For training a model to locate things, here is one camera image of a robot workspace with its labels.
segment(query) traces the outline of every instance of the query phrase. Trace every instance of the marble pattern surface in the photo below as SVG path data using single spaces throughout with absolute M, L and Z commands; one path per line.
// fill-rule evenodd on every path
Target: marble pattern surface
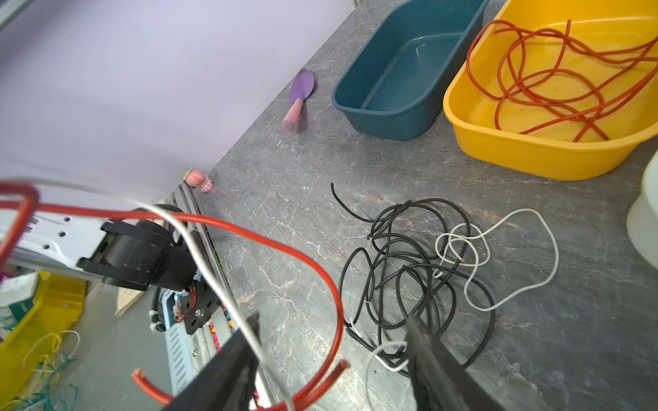
M 502 1 L 492 1 L 485 21 Z M 490 344 L 470 375 L 506 410 L 658 409 L 658 272 L 626 236 L 626 213 L 638 195 L 644 167 L 658 140 L 641 144 L 618 168 L 588 181 L 554 181 L 470 158 L 443 113 L 407 142 L 360 135 L 331 104 L 335 85 L 377 25 L 400 1 L 365 0 L 306 67 L 317 76 L 293 133 L 280 123 L 288 89 L 209 173 L 215 188 L 197 193 L 201 211 L 294 246 L 338 280 L 350 252 L 368 247 L 368 227 L 331 196 L 373 216 L 408 199 L 443 197 L 489 227 L 517 208 L 539 210 L 553 229 L 560 266 L 553 282 L 522 293 L 498 310 Z M 401 218 L 401 230 L 429 243 L 438 224 L 426 214 Z M 329 349 L 336 312 L 322 280 L 304 264 L 248 240 L 211 229 L 236 299 L 261 313 L 261 339 L 297 391 Z M 479 273 L 498 300 L 540 281 L 551 268 L 551 245 L 532 215 L 520 215 L 492 234 L 492 262 Z M 345 284 L 354 313 L 366 276 L 358 261 Z M 413 298 L 417 287 L 404 285 Z M 464 360 L 486 328 L 486 315 L 459 298 L 444 335 Z M 372 332 L 363 320 L 362 332 Z M 320 400 L 328 410 L 363 410 L 367 351 L 343 339 L 340 358 L 352 369 Z M 377 410 L 414 410 L 408 379 L 372 367 Z

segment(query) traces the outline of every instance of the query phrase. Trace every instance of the purple spoon head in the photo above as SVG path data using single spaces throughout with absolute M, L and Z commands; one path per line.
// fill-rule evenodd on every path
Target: purple spoon head
M 313 73 L 302 68 L 290 88 L 290 102 L 294 103 L 297 99 L 305 100 L 311 95 L 314 87 L 315 77 L 313 77 Z

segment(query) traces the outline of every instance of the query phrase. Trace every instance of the white wall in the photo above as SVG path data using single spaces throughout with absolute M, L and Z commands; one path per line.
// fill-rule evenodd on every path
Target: white wall
M 350 11 L 349 0 L 36 0 L 0 32 L 0 178 L 166 197 L 184 170 L 219 161 Z

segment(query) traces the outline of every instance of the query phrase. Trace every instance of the plastic container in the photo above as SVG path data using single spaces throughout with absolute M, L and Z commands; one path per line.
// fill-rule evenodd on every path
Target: plastic container
M 427 130 L 482 29 L 488 0 L 411 0 L 394 10 L 334 90 L 360 133 L 409 140 Z
M 70 329 L 78 321 L 86 295 L 87 282 L 40 272 L 41 281 L 34 306 L 0 345 L 0 406 L 15 397 L 30 380 L 33 372 L 22 367 L 23 357 L 32 345 L 46 334 Z M 50 352 L 52 341 L 46 340 L 30 355 L 28 368 L 36 368 L 40 354 Z
M 630 242 L 652 266 L 658 268 L 658 153 L 642 178 L 642 192 L 626 219 Z
M 496 18 L 529 30 L 552 27 L 562 32 L 566 21 L 571 19 L 571 36 L 597 51 L 633 47 L 658 35 L 656 0 L 554 0 L 544 3 L 508 0 Z M 489 90 L 497 91 L 496 95 L 501 94 L 500 89 L 494 86 L 497 84 L 498 64 L 516 38 L 513 34 L 492 35 L 490 28 L 473 51 L 471 67 L 474 75 Z M 524 73 L 549 68 L 555 64 L 559 50 L 560 47 L 555 45 L 529 47 L 528 65 Z M 658 47 L 654 47 L 648 55 L 658 56 Z M 594 84 L 600 84 L 611 73 L 617 72 L 593 59 L 578 58 L 570 51 L 561 67 L 583 73 Z M 640 63 L 615 80 L 614 86 L 603 89 L 606 100 L 628 89 L 653 67 L 655 63 Z M 580 94 L 580 87 L 584 87 L 566 76 L 556 76 L 551 82 L 554 87 L 549 90 L 549 95 L 557 99 L 574 97 Z M 600 176 L 618 166 L 638 143 L 658 134 L 656 78 L 623 109 L 597 121 L 596 124 L 611 138 L 610 141 L 601 141 L 590 130 L 583 137 L 583 142 L 571 142 L 582 127 L 574 122 L 546 127 L 533 133 L 535 135 L 500 131 L 494 126 L 496 104 L 476 89 L 463 66 L 443 99 L 445 115 L 455 127 L 457 142 L 462 150 L 480 160 L 556 180 L 585 180 Z M 541 108 L 505 103 L 501 111 L 501 126 L 527 130 L 554 118 Z

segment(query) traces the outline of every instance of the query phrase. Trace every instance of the yellow plastic bin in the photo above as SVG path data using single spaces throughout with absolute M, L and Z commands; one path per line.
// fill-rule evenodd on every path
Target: yellow plastic bin
M 87 282 L 40 272 L 41 281 L 34 298 L 34 306 L 25 315 L 9 338 L 0 345 L 0 407 L 9 402 L 30 380 L 32 371 L 22 367 L 25 354 L 46 334 L 70 329 L 82 314 Z M 51 350 L 52 341 L 46 339 L 36 347 L 33 362 L 40 354 Z M 27 363 L 28 368 L 37 364 Z
M 567 20 L 571 19 L 570 35 L 596 51 L 629 48 L 658 36 L 657 0 L 508 0 L 496 18 L 529 30 L 552 27 L 561 32 L 564 32 Z M 497 27 L 489 28 L 474 48 L 471 68 L 487 90 L 501 95 L 496 80 L 498 64 L 518 37 L 510 33 L 492 34 L 492 29 Z M 535 38 L 532 41 L 535 44 L 553 42 L 553 45 L 528 48 L 524 69 L 527 74 L 552 67 L 560 51 L 560 47 L 555 45 L 557 42 L 561 44 L 559 40 Z M 658 45 L 648 56 L 658 57 Z M 644 77 L 655 64 L 641 62 L 604 88 L 602 94 L 606 101 Z M 582 73 L 595 85 L 618 71 L 572 51 L 567 51 L 561 67 Z M 472 157 L 556 180 L 586 180 L 612 170 L 639 143 L 658 134 L 657 78 L 654 77 L 618 112 L 596 122 L 611 138 L 610 141 L 602 141 L 590 130 L 581 142 L 573 143 L 573 137 L 582 128 L 575 122 L 549 126 L 533 135 L 497 130 L 493 114 L 497 101 L 486 97 L 473 85 L 465 66 L 448 87 L 443 98 L 443 109 L 455 127 L 459 146 Z M 566 76 L 555 76 L 550 82 L 551 89 L 546 94 L 556 99 L 571 98 L 589 91 Z M 501 128 L 518 131 L 554 118 L 540 107 L 510 102 L 503 105 L 500 116 Z

